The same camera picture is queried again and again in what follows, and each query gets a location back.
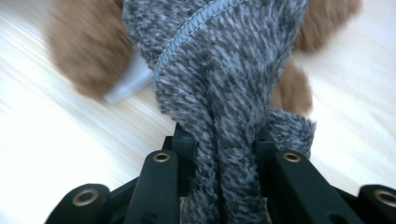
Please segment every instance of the plush ear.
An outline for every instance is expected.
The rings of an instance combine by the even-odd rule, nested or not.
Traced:
[[[57,0],[47,29],[51,60],[78,92],[101,98],[124,74],[132,46],[114,0]]]
[[[309,0],[294,48],[312,51],[326,45],[328,38],[361,9],[361,0]]]
[[[312,93],[308,78],[289,59],[273,90],[271,105],[305,116],[312,109]]]
[[[293,150],[310,156],[317,124],[302,116],[278,108],[268,111],[266,127],[279,150]]]

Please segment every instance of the stitched seam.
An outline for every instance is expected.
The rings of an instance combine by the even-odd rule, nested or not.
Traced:
[[[192,14],[176,32],[174,37],[171,38],[154,67],[154,76],[152,80],[152,89],[154,92],[156,91],[156,83],[161,71],[175,56],[178,47],[187,41],[201,25],[205,24],[210,18],[216,17],[221,12],[236,7],[245,1],[248,0],[214,0]]]

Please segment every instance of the gray knit fabric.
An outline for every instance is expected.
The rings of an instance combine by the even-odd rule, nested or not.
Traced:
[[[204,20],[190,22],[214,4]],[[315,124],[269,107],[305,5],[305,0],[124,3],[132,41],[151,69],[161,67],[154,81],[158,107],[199,143],[183,223],[265,223],[251,149],[263,125],[279,149],[309,155]],[[195,27],[175,45],[188,23]],[[171,52],[165,61],[164,51]]]

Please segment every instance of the knitted sock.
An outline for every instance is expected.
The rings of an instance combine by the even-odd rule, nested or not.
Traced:
[[[266,123],[280,147],[300,143],[309,151],[315,125],[268,106],[305,5],[305,0],[125,2],[129,35],[154,70],[158,107],[199,143],[182,222],[265,222],[251,145]]]

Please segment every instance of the stuffed animal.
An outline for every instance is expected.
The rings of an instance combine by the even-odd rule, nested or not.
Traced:
[[[183,223],[267,222],[251,148],[262,128],[274,137],[279,150],[294,150],[309,157],[316,124],[274,106],[291,105],[290,110],[295,110],[289,100],[284,100],[297,92],[288,85],[305,89],[303,93],[308,92],[306,95],[310,98],[306,77],[301,79],[293,63],[288,62],[293,43],[304,43],[299,38],[313,34],[308,32],[308,27],[318,29],[309,24],[305,26],[306,31],[299,33],[304,27],[304,15],[312,18],[307,16],[309,8],[304,14],[306,0],[124,2],[122,30],[127,32],[152,71],[158,107],[198,142],[194,149],[194,177],[181,207]],[[329,16],[316,12],[313,15]],[[328,35],[334,31],[334,25],[340,24],[332,23],[323,31]],[[327,35],[316,37],[325,39]],[[84,41],[90,40],[104,49],[107,46],[106,41],[103,42],[105,38],[95,39],[89,32],[84,36]],[[96,62],[101,63],[103,58],[98,58]],[[70,61],[83,65],[83,60],[73,59],[73,55]],[[84,69],[88,71],[87,76],[96,75]],[[77,83],[82,87],[85,83],[96,83],[87,77],[74,80],[79,78],[85,81],[82,85]],[[281,86],[278,96],[276,85]],[[96,95],[106,95],[112,89],[109,86],[105,91],[105,88],[96,89]]]
[[[120,99],[143,89],[151,79],[127,36],[122,4],[123,0],[58,0],[47,32],[55,65],[79,93],[96,100]],[[294,49],[321,49],[360,5],[361,0],[310,0]],[[301,115],[312,108],[309,81],[292,59],[276,85],[272,105]]]

